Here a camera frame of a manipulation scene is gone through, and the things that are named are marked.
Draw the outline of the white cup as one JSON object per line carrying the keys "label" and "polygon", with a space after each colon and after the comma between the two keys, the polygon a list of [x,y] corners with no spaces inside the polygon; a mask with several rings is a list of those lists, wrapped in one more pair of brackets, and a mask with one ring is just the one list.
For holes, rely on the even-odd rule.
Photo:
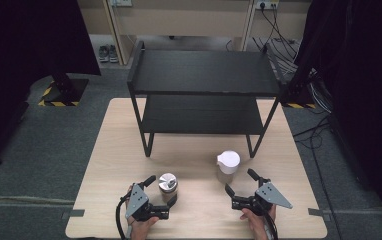
{"label": "white cup", "polygon": [[228,150],[217,156],[217,178],[221,183],[231,183],[240,164],[237,152]]}

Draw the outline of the glass jar with silver lid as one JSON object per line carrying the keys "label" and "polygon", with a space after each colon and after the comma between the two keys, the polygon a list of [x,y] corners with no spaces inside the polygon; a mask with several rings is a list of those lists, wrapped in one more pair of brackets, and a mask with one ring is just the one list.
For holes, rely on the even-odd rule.
{"label": "glass jar with silver lid", "polygon": [[164,173],[159,177],[158,186],[163,201],[167,203],[173,196],[177,194],[178,180],[174,174]]}

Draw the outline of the black two-tier shelf rack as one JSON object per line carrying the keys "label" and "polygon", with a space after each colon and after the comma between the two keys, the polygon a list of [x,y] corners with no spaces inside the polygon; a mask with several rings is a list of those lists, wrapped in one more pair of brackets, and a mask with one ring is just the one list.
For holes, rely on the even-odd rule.
{"label": "black two-tier shelf rack", "polygon": [[157,133],[179,133],[243,135],[254,157],[286,83],[269,45],[182,51],[139,42],[127,86],[146,156]]}

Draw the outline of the grey tape piece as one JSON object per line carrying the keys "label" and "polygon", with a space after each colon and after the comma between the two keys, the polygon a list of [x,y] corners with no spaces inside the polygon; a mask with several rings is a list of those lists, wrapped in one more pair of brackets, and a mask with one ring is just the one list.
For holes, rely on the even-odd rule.
{"label": "grey tape piece", "polygon": [[325,222],[329,222],[331,220],[330,214],[324,210],[309,208],[308,214],[312,216],[322,217]]}
{"label": "grey tape piece", "polygon": [[62,214],[62,219],[69,219],[70,217],[83,217],[85,213],[84,209],[73,209]]}

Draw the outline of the black stand base striped tape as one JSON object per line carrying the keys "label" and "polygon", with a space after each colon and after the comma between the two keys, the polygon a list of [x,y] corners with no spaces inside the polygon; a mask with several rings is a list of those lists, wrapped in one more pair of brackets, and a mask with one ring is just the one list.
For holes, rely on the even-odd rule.
{"label": "black stand base striped tape", "polygon": [[288,84],[280,97],[280,103],[283,107],[295,109],[316,108],[310,87],[305,84],[297,84],[294,86]]}
{"label": "black stand base striped tape", "polygon": [[88,79],[75,79],[64,75],[54,79],[44,91],[39,106],[77,106],[88,84]]}

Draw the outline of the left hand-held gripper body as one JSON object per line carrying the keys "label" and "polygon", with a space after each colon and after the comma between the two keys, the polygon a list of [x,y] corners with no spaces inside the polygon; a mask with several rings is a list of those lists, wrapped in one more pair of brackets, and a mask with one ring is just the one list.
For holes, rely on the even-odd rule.
{"label": "left hand-held gripper body", "polygon": [[132,190],[128,192],[128,205],[126,207],[125,218],[133,217],[136,221],[147,221],[152,217],[162,220],[169,218],[170,207],[168,205],[155,206],[150,203],[150,199],[144,191],[143,183],[134,184]]}

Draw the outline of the person's left hand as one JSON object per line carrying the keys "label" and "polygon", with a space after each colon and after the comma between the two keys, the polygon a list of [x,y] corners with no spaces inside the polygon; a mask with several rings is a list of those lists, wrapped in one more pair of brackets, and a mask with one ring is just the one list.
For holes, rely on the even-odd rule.
{"label": "person's left hand", "polygon": [[[133,209],[130,203],[131,196],[132,196],[132,190],[135,187],[135,185],[130,185],[129,189],[127,190],[127,197],[125,198],[125,206],[126,206],[126,212],[130,209]],[[154,216],[149,218],[146,221],[137,221],[132,214],[129,214],[126,218],[127,224],[128,224],[128,231],[129,231],[129,239],[130,240],[146,240],[147,235],[150,232],[150,229],[153,225],[155,225],[160,218]]]}

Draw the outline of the black curtain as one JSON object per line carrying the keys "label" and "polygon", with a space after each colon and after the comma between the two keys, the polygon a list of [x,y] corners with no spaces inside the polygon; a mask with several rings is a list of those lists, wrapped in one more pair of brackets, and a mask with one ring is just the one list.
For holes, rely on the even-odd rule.
{"label": "black curtain", "polygon": [[382,201],[382,0],[311,0],[296,63],[320,74],[354,170]]}
{"label": "black curtain", "polygon": [[36,81],[98,75],[78,0],[0,0],[0,142]]}

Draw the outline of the person's right hand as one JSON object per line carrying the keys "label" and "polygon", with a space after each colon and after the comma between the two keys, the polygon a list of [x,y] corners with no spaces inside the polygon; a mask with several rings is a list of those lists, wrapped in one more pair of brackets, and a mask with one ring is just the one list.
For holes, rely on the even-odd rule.
{"label": "person's right hand", "polygon": [[241,220],[246,220],[250,231],[252,232],[254,240],[269,240],[268,234],[266,232],[265,218],[254,214],[251,210],[247,208],[242,209]]}

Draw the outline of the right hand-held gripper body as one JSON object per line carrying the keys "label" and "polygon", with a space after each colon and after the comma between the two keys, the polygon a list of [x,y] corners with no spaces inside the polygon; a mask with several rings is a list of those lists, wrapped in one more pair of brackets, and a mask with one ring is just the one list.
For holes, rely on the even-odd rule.
{"label": "right hand-held gripper body", "polygon": [[280,193],[272,182],[267,182],[255,190],[253,196],[231,198],[232,208],[242,210],[247,208],[258,216],[267,214],[273,205],[292,209],[293,205]]}

